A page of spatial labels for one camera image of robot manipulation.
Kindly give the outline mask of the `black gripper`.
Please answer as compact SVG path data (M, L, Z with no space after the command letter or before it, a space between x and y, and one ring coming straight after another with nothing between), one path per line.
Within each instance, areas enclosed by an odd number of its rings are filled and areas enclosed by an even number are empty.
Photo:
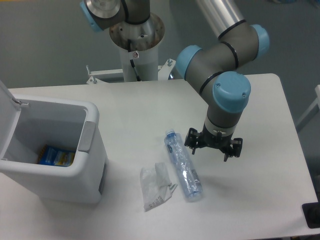
M239 158L243 147L243 139L240 137L232 139L232 136L233 134L222 136L220 133L214 135L205 125L202 132L191 127L185 137L184 145L191 149L192 155L195 154L196 149L203 147L219 149L224 153L223 161L226 162L228 158Z

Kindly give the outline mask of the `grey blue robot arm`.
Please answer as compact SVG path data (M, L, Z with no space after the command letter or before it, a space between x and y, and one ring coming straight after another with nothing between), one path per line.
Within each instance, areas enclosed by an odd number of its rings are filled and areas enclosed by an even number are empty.
M218 44L209 50L190 45L175 62L180 76L208 105L202 131L190 128L185 145L239 157L243 140L233 138L233 133L248 104L251 84L237 68L264 55L270 38L260 25L248 24L232 0L199 0L197 5ZM147 52L159 45L165 28L148 0L83 0L80 8L94 31L109 31L120 49L126 82L158 79L158 59Z

